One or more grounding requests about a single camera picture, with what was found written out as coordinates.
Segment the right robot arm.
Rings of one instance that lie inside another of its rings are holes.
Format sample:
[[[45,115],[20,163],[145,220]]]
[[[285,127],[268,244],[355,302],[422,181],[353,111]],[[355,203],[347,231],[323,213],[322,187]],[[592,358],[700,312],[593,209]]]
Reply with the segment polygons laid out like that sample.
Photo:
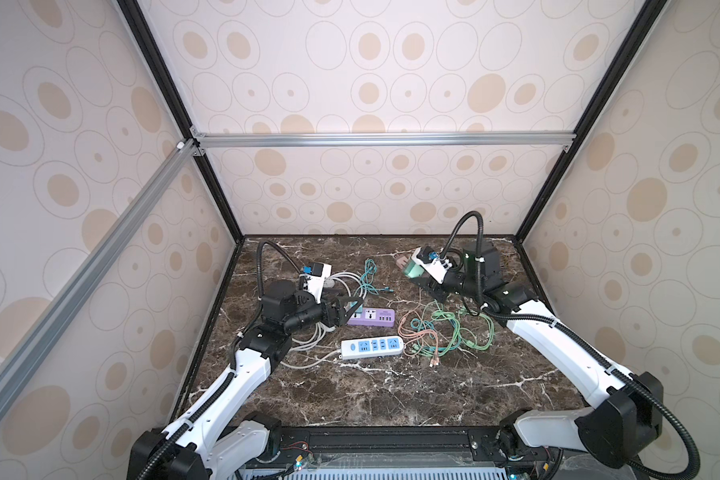
[[[693,479],[701,456],[689,430],[663,403],[663,386],[652,374],[637,375],[601,353],[576,334],[525,285],[504,281],[499,253],[489,241],[478,240],[457,250],[421,247],[410,268],[411,280],[433,299],[451,295],[474,302],[476,311],[522,338],[541,353],[579,391],[586,405],[578,410],[519,410],[506,417],[496,435],[500,455],[521,461],[539,448],[586,452],[600,464],[628,466],[653,479]],[[679,472],[643,465],[640,453],[669,425],[687,454]]]

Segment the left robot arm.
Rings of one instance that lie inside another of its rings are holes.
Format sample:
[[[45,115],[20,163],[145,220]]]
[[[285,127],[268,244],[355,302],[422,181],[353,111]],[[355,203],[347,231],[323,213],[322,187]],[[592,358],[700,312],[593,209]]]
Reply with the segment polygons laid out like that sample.
[[[254,320],[237,337],[229,365],[184,414],[161,432],[143,433],[131,448],[129,479],[232,479],[250,460],[273,457],[280,422],[252,416],[226,430],[241,406],[282,363],[294,333],[322,323],[345,325],[363,300],[316,297],[304,284],[278,280],[258,286]]]

